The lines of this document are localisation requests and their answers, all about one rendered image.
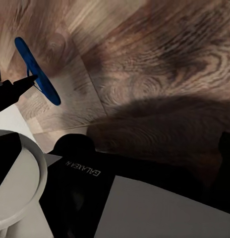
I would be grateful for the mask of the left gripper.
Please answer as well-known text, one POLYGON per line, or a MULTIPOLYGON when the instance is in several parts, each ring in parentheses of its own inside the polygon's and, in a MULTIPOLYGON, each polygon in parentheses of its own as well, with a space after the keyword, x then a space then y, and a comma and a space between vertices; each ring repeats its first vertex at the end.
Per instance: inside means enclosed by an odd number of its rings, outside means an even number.
POLYGON ((2 82, 2 86, 0 86, 0 112, 17 103, 20 95, 30 89, 37 78, 36 74, 31 74, 27 78, 13 82, 13 85, 9 80, 2 82))

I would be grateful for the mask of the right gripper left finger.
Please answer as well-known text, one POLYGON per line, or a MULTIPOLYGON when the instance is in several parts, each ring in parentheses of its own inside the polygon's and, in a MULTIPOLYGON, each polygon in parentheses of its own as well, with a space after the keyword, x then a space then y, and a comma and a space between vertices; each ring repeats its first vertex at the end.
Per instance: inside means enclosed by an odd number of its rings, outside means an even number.
POLYGON ((0 185, 22 151, 18 132, 0 136, 0 185))

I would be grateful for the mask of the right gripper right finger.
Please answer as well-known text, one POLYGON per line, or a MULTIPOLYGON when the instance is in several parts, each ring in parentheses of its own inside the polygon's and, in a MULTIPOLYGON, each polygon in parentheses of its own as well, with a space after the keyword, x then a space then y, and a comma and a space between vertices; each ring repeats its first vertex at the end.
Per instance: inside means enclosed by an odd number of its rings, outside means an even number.
POLYGON ((230 166, 230 133, 222 132, 219 140, 218 150, 230 166))

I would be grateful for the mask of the sandal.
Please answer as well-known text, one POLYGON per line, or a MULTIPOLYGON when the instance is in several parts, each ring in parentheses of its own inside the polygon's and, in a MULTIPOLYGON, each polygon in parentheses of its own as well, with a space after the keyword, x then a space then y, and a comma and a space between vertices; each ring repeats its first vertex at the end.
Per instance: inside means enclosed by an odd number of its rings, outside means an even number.
POLYGON ((38 78, 36 79, 36 82, 38 86, 41 89, 41 92, 54 104, 54 105, 60 105, 61 100, 56 92, 54 86, 50 82, 50 80, 47 78, 47 76, 44 74, 40 66, 38 65, 37 61, 33 57, 31 51, 29 50, 27 44, 21 37, 17 37, 14 40, 14 43, 22 56, 23 60, 27 64, 27 77, 32 75, 37 75, 38 78))

